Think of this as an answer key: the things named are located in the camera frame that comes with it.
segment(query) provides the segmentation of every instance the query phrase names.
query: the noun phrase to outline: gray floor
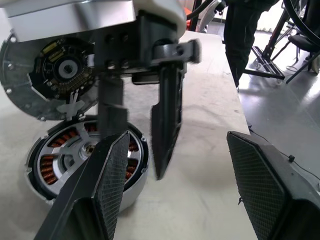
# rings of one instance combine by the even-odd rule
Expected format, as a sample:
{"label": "gray floor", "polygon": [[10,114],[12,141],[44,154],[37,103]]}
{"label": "gray floor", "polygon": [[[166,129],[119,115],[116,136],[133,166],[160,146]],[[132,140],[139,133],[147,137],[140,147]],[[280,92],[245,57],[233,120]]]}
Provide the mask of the gray floor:
{"label": "gray floor", "polygon": [[[212,23],[208,33],[223,36],[224,25]],[[257,32],[255,46],[264,49],[269,33]],[[283,39],[274,54],[287,42]],[[286,76],[292,75],[296,48],[289,47],[274,61]],[[308,55],[301,52],[299,68]],[[255,60],[250,55],[248,66]],[[289,84],[278,84],[276,79],[244,74],[240,79],[239,97],[252,129],[267,138],[280,151],[294,155],[304,168],[320,176],[320,82],[312,72],[302,72]]]}

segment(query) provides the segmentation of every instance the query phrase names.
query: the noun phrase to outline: chair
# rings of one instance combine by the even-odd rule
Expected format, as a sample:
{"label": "chair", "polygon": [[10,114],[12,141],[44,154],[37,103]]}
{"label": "chair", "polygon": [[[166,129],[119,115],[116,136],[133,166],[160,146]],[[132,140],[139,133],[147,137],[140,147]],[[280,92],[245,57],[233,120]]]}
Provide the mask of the chair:
{"label": "chair", "polygon": [[[303,23],[312,31],[314,34],[320,37],[320,0],[307,0],[305,14],[302,19]],[[291,82],[293,78],[295,78],[301,71],[308,66],[308,71],[311,69],[311,64],[314,59],[316,59],[320,55],[320,46],[314,44],[309,41],[305,36],[298,33],[294,36],[288,37],[288,42],[286,45],[274,56],[272,61],[279,56],[279,54],[286,49],[286,47],[290,44],[294,44],[297,48],[307,51],[310,53],[310,57],[308,61],[298,70],[296,71],[287,81],[288,84]]]}

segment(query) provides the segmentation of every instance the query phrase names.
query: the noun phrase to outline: person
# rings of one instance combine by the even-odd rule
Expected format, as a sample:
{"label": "person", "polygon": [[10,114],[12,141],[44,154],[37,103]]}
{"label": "person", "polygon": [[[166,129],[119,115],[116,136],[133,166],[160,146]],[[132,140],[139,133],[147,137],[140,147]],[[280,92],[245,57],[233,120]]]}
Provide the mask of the person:
{"label": "person", "polygon": [[269,11],[278,1],[226,0],[228,10],[223,34],[225,54],[236,88],[249,61],[258,20],[263,12]]}

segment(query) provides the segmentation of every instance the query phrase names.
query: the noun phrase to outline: black pants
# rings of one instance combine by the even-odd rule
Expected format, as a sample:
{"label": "black pants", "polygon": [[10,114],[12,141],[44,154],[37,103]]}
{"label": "black pants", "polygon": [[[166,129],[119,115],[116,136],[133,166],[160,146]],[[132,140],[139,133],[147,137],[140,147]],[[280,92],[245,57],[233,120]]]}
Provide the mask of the black pants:
{"label": "black pants", "polygon": [[244,73],[255,42],[258,20],[263,11],[230,4],[224,26],[225,54],[229,62],[235,86]]}

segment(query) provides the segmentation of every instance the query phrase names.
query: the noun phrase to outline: table surface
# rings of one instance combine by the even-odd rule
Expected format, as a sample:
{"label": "table surface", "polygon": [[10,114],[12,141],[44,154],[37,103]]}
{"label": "table surface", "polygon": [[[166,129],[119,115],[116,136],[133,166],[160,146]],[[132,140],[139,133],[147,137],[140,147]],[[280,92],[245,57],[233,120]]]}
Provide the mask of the table surface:
{"label": "table surface", "polygon": [[[0,12],[0,39],[9,27]],[[183,89],[183,125],[163,180],[150,161],[144,190],[118,217],[115,240],[257,239],[239,193],[226,141],[228,131],[248,133],[224,46],[216,35],[199,38],[202,63],[188,65]],[[150,110],[158,86],[125,81],[130,121],[150,140]],[[40,122],[17,109],[0,90],[0,239],[32,240],[49,206],[30,190],[24,170],[27,153],[53,121]]]}

